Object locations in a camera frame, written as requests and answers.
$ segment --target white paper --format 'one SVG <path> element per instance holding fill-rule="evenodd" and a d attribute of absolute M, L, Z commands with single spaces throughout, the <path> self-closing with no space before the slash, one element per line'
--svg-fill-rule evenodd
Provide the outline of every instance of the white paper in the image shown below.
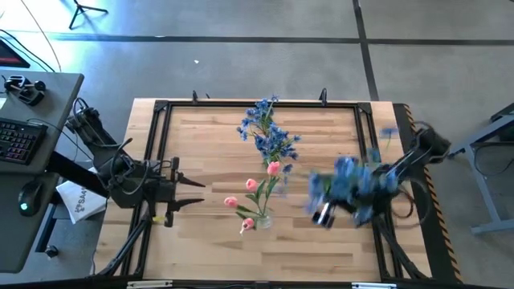
<path fill-rule="evenodd" d="M 105 210 L 106 198 L 91 192 L 74 182 L 66 181 L 57 186 L 73 224 Z"/>

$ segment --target black desk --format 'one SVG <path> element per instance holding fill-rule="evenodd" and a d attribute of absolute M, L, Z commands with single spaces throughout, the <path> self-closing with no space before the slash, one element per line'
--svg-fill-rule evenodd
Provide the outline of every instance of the black desk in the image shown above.
<path fill-rule="evenodd" d="M 68 73 L 0 70 L 0 75 L 6 78 L 10 75 L 24 75 L 31 82 L 42 80 L 47 85 L 45 98 L 35 107 L 28 107 L 16 98 L 8 96 L 3 108 L 0 109 L 0 117 L 21 121 L 38 118 L 59 129 L 63 129 L 73 100 L 77 97 L 84 80 L 81 74 Z M 29 165 L 31 168 L 27 167 L 28 170 L 23 173 L 0 173 L 0 272 L 17 273 L 22 270 L 59 179 L 58 173 L 49 171 L 56 172 L 55 167 L 60 164 L 63 164 L 64 168 L 73 164 L 54 153 L 59 136 L 60 131 L 49 126 L 37 157 L 33 160 L 36 164 L 34 167 Z M 47 171 L 44 172 L 44 166 L 51 166 L 49 162 L 53 163 L 53 168 L 47 167 Z M 43 164 L 43 170 L 34 169 L 38 163 Z M 18 211 L 18 194 L 23 185 L 34 178 L 38 178 L 44 184 L 41 209 L 33 217 L 23 217 Z"/>

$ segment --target gray floor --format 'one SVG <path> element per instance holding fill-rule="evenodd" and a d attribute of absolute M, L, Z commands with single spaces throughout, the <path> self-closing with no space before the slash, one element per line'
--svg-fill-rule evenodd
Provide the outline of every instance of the gray floor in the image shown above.
<path fill-rule="evenodd" d="M 73 31 L 67 29 L 70 2 L 26 0 L 43 29 L 59 33 L 357 37 L 352 0 L 84 0 L 110 13 L 88 12 L 90 21 L 80 16 Z M 361 0 L 361 7 L 369 38 L 514 39 L 514 3 L 508 0 Z M 0 27 L 57 67 L 23 6 L 8 2 L 3 9 Z M 331 100 L 369 100 L 358 44 L 52 44 L 63 71 L 85 74 L 80 96 L 100 110 L 117 140 L 123 138 L 135 97 L 189 97 L 195 89 L 218 98 L 276 93 L 285 99 L 314 99 L 326 87 Z M 369 50 L 380 100 L 409 104 L 416 119 L 432 123 L 452 141 L 486 125 L 491 114 L 514 99 L 514 46 L 371 45 Z M 58 148 L 69 157 L 75 153 L 65 139 Z M 512 151 L 504 155 L 510 158 Z M 457 157 L 430 171 L 466 283 L 512 287 L 514 230 L 479 237 L 469 230 L 489 222 L 469 165 Z M 514 217 L 510 175 L 512 169 L 491 180 L 506 218 Z M 32 254 L 20 274 L 0 275 L 0 283 L 87 275 L 99 230 L 98 220 L 75 226 L 58 221 L 51 242 L 62 256 L 47 260 Z"/>

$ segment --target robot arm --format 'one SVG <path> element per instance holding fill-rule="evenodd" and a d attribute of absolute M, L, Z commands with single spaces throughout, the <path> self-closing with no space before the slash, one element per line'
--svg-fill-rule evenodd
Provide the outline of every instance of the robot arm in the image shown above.
<path fill-rule="evenodd" d="M 178 157 L 171 160 L 171 177 L 166 180 L 161 175 L 160 163 L 133 160 L 124 150 L 132 139 L 117 144 L 105 131 L 94 108 L 88 107 L 84 100 L 77 98 L 73 104 L 73 114 L 67 118 L 66 127 L 77 134 L 93 155 L 93 165 L 102 186 L 109 192 L 112 200 L 120 208 L 131 208 L 147 201 L 149 213 L 155 217 L 155 203 L 165 202 L 165 226 L 173 225 L 173 212 L 203 199 L 175 200 L 177 183 L 205 187 L 191 181 L 179 173 Z"/>
<path fill-rule="evenodd" d="M 448 149 L 450 148 L 450 141 L 441 137 L 435 130 L 426 123 L 422 124 L 423 128 L 420 128 L 414 134 L 414 139 L 410 144 L 409 151 L 400 159 L 398 159 L 392 165 L 381 165 L 372 172 L 372 179 L 376 181 L 383 175 L 395 173 L 398 179 L 398 184 L 401 184 L 409 178 L 410 171 L 417 165 L 428 165 L 440 163 L 444 160 L 447 155 Z M 374 191 L 366 199 L 359 200 L 356 194 L 356 199 L 361 204 L 366 204 L 373 207 L 373 216 L 379 216 L 384 214 L 390 206 L 393 198 L 399 195 L 397 190 L 395 193 Z M 332 227 L 334 217 L 334 210 L 340 207 L 351 214 L 357 212 L 357 207 L 352 206 L 345 200 L 341 199 L 325 199 L 323 209 L 317 211 L 312 216 L 312 221 L 315 224 L 321 225 L 327 229 Z"/>

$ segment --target orange and black tape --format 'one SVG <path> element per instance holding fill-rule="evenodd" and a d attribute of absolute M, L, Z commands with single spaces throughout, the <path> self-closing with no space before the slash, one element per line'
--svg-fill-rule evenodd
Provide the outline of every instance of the orange and black tape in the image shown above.
<path fill-rule="evenodd" d="M 415 132 L 414 118 L 412 117 L 412 113 L 410 112 L 410 108 L 408 105 L 404 104 L 407 118 L 410 122 L 410 128 L 413 132 Z M 455 257 L 455 252 L 453 251 L 453 246 L 451 245 L 450 235 L 448 234 L 447 225 L 444 222 L 443 212 L 441 211 L 441 205 L 439 204 L 439 200 L 437 198 L 437 194 L 435 193 L 434 182 L 432 181 L 432 177 L 430 176 L 429 170 L 424 167 L 425 179 L 427 183 L 428 191 L 432 196 L 432 202 L 434 204 L 435 214 L 439 220 L 439 226 L 441 227 L 441 232 L 443 233 L 444 242 L 448 249 L 448 255 L 450 256 L 451 265 L 454 268 L 455 277 L 458 281 L 463 282 L 463 276 L 460 274 L 459 264 L 457 263 L 457 258 Z"/>

